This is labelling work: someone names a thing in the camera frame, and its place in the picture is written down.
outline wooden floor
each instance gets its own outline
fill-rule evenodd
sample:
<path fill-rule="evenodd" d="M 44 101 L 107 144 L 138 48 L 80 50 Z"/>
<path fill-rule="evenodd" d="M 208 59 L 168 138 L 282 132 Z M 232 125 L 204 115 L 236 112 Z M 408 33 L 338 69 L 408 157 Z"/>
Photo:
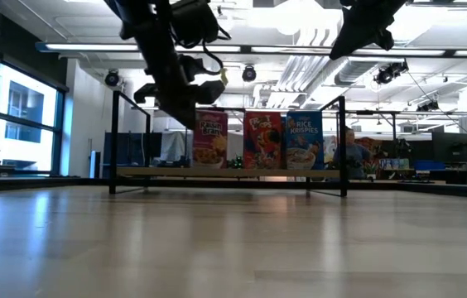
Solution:
<path fill-rule="evenodd" d="M 0 193 L 0 298 L 467 298 L 467 199 Z"/>

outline window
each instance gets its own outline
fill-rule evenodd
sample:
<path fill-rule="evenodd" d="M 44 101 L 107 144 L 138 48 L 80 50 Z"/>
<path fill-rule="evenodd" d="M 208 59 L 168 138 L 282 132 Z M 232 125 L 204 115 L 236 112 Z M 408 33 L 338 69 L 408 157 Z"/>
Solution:
<path fill-rule="evenodd" d="M 55 126 L 57 90 L 0 65 L 0 113 Z"/>
<path fill-rule="evenodd" d="M 0 162 L 17 170 L 51 171 L 53 132 L 0 119 Z"/>
<path fill-rule="evenodd" d="M 52 170 L 54 141 L 60 140 L 55 126 L 59 102 L 56 89 L 0 65 L 0 164 L 20 171 Z"/>
<path fill-rule="evenodd" d="M 5 126 L 5 138 L 24 142 L 41 142 L 41 129 L 27 127 L 16 123 L 8 123 Z"/>

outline black stand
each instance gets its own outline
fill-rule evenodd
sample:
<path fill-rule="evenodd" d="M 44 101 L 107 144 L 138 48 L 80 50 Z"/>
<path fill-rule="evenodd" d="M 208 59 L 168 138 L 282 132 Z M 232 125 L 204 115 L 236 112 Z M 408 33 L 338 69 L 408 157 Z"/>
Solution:
<path fill-rule="evenodd" d="M 111 195 L 116 194 L 116 187 L 121 185 L 118 179 L 118 120 L 119 120 L 119 99 L 123 98 L 130 103 L 136 110 L 145 114 L 147 121 L 145 126 L 145 164 L 149 167 L 151 163 L 151 115 L 140 108 L 132 99 L 121 91 L 114 91 L 112 96 L 112 137 L 110 139 L 110 177 L 108 178 L 108 192 Z"/>

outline cereal box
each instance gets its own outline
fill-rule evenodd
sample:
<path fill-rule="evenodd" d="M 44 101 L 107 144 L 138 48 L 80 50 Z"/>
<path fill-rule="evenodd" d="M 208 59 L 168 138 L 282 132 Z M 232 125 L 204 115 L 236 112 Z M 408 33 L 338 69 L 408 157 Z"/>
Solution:
<path fill-rule="evenodd" d="M 279 169 L 282 160 L 282 116 L 276 112 L 244 115 L 245 169 Z"/>
<path fill-rule="evenodd" d="M 193 135 L 193 167 L 221 169 L 227 165 L 228 114 L 198 110 Z"/>
<path fill-rule="evenodd" d="M 324 136 L 320 112 L 286 115 L 286 167 L 291 170 L 324 169 Z"/>

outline wooden shelf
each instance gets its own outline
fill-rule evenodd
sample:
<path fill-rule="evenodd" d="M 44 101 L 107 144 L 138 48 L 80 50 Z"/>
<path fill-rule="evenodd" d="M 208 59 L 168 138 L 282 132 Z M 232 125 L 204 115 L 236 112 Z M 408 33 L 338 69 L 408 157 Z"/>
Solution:
<path fill-rule="evenodd" d="M 414 169 L 381 169 L 381 171 L 414 171 Z"/>
<path fill-rule="evenodd" d="M 118 175 L 178 177 L 324 177 L 339 178 L 337 170 L 244 170 L 204 168 L 119 167 Z"/>

